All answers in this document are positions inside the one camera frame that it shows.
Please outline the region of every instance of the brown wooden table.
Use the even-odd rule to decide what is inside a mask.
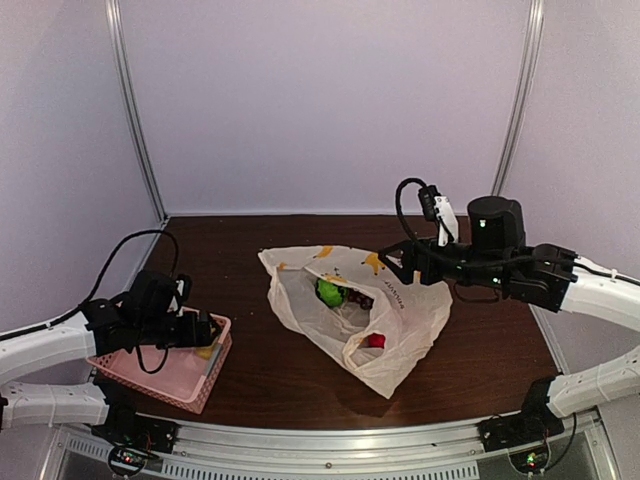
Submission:
[[[464,237],[466,219],[461,226]],[[390,400],[280,324],[267,301],[270,277],[257,258],[260,249],[349,245],[375,251],[403,239],[394,217],[175,218],[167,228],[181,245],[179,271],[194,281],[188,304],[233,319],[234,344],[202,415],[136,394],[142,412],[260,428],[421,425],[518,410],[533,380],[556,373],[529,308],[514,301],[454,301],[435,346]],[[161,239],[147,266],[166,271],[170,258],[170,244]]]

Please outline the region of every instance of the white plastic bag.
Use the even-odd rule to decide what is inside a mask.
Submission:
[[[269,302],[282,324],[306,335],[343,368],[385,398],[424,358],[449,318],[444,282],[403,285],[376,253],[340,246],[274,248],[258,255],[271,275]],[[347,302],[329,308],[318,278],[373,299],[371,310]],[[372,333],[384,348],[363,347]]]

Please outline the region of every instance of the pink basket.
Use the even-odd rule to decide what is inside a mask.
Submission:
[[[129,388],[175,407],[193,413],[202,413],[231,348],[229,334],[231,320],[210,315],[223,330],[217,340],[221,346],[220,354],[209,376],[206,375],[209,360],[200,358],[195,353],[195,348],[171,349],[164,368],[155,375],[149,375],[140,370],[136,354],[127,353],[124,350],[102,357],[92,357],[87,361],[106,377]],[[147,368],[149,370],[156,368],[156,365],[162,361],[164,351],[154,346],[143,346],[141,349]]]

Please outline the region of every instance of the green object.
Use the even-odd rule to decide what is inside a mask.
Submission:
[[[347,289],[319,278],[316,282],[316,295],[328,307],[339,307],[347,298]]]

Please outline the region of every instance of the white wall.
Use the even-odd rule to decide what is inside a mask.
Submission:
[[[530,244],[553,242],[640,276],[640,6],[546,2],[541,55],[505,196]],[[593,318],[547,314],[570,371],[640,344]],[[640,478],[640,399],[601,409],[623,478]]]
[[[0,331],[77,305],[118,240],[156,225],[103,2],[0,1]],[[119,291],[149,240],[123,250]],[[36,377],[78,382],[83,363]],[[34,478],[47,428],[0,433],[0,478]]]
[[[391,213],[491,190],[529,2],[124,0],[167,210]]]

